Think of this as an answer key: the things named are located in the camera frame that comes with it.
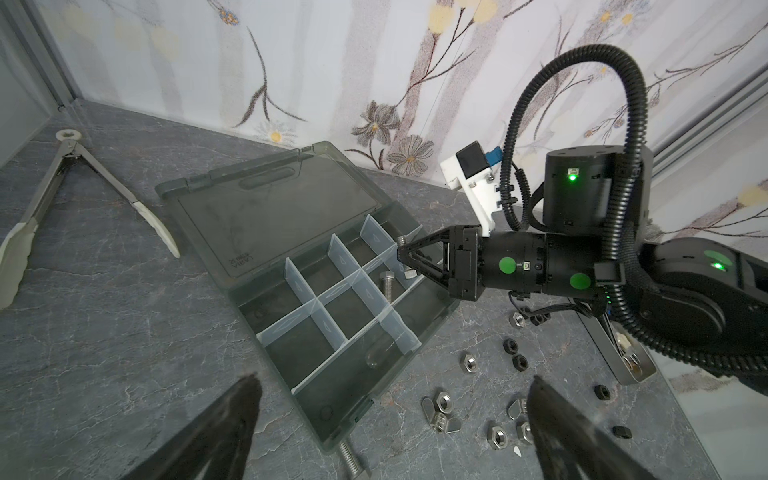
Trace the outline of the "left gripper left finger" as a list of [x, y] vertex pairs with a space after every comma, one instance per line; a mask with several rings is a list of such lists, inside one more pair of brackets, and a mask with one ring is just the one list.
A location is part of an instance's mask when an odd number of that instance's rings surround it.
[[242, 377], [125, 477], [241, 479], [262, 394], [262, 385], [256, 375]]

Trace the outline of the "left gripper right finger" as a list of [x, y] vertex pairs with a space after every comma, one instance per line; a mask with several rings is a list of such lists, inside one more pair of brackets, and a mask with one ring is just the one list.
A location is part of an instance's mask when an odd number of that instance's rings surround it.
[[529, 424], [545, 479], [652, 479], [542, 377], [527, 395]]

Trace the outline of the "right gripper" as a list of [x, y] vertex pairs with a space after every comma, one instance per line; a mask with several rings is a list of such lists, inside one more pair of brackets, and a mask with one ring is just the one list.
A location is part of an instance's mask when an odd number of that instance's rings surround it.
[[397, 257], [453, 298], [477, 300], [486, 289], [528, 296], [543, 291], [545, 243], [546, 236], [539, 233], [484, 237], [478, 226], [450, 226], [407, 241], [398, 247]]

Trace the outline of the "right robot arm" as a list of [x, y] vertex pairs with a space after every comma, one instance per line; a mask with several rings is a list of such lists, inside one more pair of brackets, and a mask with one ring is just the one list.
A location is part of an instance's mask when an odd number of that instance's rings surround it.
[[[562, 71], [600, 63], [626, 98], [624, 142], [548, 153], [537, 188], [513, 159], [525, 113]], [[546, 64], [520, 95], [502, 147], [472, 143], [444, 164], [474, 225], [444, 228], [398, 249], [399, 261], [474, 301], [486, 289], [512, 302], [559, 298], [559, 309], [607, 316], [643, 346], [767, 391], [767, 264], [713, 240], [646, 239], [653, 155], [647, 88], [635, 60], [608, 44], [580, 46]]]

